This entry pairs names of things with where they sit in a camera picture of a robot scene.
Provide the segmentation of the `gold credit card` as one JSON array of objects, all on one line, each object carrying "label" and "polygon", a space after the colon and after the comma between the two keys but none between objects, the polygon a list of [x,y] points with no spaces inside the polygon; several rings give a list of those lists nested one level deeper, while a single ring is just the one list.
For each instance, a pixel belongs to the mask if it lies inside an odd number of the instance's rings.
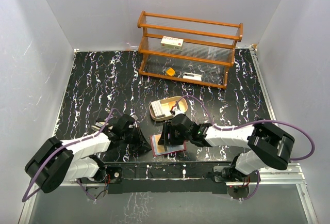
[{"label": "gold credit card", "polygon": [[167,150],[165,149],[165,147],[162,145],[156,145],[154,147],[154,151],[155,151],[156,156],[161,156],[161,155],[165,155],[168,153]]}]

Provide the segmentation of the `red card holder wallet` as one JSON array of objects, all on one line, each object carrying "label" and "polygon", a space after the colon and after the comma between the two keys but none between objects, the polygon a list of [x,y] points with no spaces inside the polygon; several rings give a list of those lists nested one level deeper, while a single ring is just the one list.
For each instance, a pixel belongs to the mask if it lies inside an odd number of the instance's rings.
[{"label": "red card holder wallet", "polygon": [[158,141],[160,139],[160,136],[161,135],[158,134],[158,135],[152,135],[150,137],[153,156],[162,156],[162,155],[167,155],[175,152],[182,152],[186,150],[185,143],[183,145],[178,145],[178,146],[159,145]]}]

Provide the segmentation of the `beige oval card tray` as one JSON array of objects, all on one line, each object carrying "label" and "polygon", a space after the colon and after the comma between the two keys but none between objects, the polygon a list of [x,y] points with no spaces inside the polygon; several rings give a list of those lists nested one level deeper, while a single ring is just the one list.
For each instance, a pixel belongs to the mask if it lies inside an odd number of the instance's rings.
[{"label": "beige oval card tray", "polygon": [[162,109],[164,111],[165,116],[164,117],[160,117],[160,118],[156,118],[154,116],[154,112],[151,106],[151,103],[149,105],[149,110],[150,110],[150,115],[151,118],[156,121],[156,122],[160,122],[160,121],[167,121],[173,118],[173,116],[170,113],[170,109],[177,103],[178,100],[180,100],[181,96],[175,96],[175,97],[170,97],[170,98],[165,98],[160,100],[161,104],[162,104]]}]

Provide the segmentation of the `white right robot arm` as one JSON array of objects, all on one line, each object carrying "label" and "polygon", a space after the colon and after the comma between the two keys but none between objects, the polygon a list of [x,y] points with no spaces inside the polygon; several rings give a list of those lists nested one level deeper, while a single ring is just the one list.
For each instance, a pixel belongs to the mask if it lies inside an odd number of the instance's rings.
[{"label": "white right robot arm", "polygon": [[286,170],[294,145],[294,138],[269,120],[259,120],[244,127],[197,124],[185,114],[178,114],[163,124],[157,140],[165,149],[181,146],[186,141],[197,147],[243,147],[247,153],[237,155],[222,177],[242,181],[261,168]]}]

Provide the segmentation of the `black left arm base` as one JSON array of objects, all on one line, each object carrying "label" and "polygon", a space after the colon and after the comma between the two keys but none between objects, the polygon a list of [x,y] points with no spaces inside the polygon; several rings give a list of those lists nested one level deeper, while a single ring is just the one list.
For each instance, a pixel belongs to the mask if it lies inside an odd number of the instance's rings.
[{"label": "black left arm base", "polygon": [[[118,168],[111,168],[104,164],[97,156],[89,156],[81,160],[83,162],[83,175],[75,179],[76,183],[80,186],[83,192],[86,194],[88,199],[93,204],[97,204],[100,197],[104,197],[109,190],[111,183],[117,183],[120,176],[121,170]],[[87,186],[89,182],[104,184],[104,189],[101,190],[97,195],[89,193],[91,186]]]}]

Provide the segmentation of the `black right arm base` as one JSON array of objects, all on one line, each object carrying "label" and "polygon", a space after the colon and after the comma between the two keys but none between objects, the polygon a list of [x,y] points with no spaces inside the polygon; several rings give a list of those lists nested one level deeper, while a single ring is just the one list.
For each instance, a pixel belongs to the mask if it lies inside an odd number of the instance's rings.
[{"label": "black right arm base", "polygon": [[[206,178],[211,179],[213,182],[216,182],[216,179],[218,179],[221,183],[227,183],[227,182],[242,182],[242,185],[240,186],[234,186],[234,192],[237,193],[239,188],[249,187],[250,183],[250,175],[249,174],[243,174],[242,172],[238,171],[236,169],[236,165],[238,164],[238,158],[240,154],[235,156],[232,163],[229,167],[224,167],[220,171],[215,171],[214,169],[211,172],[208,172],[206,175]],[[253,171],[254,174],[257,176],[256,186],[252,193],[248,193],[246,197],[238,197],[236,200],[238,200],[240,203],[244,200],[251,199],[257,192],[260,182],[260,173],[258,170]]]}]

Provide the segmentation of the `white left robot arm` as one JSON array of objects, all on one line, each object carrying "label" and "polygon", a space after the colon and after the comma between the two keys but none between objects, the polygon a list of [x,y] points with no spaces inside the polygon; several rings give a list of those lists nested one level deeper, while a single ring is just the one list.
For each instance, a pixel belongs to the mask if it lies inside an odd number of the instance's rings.
[{"label": "white left robot arm", "polygon": [[98,121],[94,133],[72,140],[49,138],[26,164],[24,170],[44,193],[53,192],[62,182],[91,178],[101,182],[106,169],[95,155],[127,144],[134,152],[152,148],[134,117],[123,114],[114,124]]}]

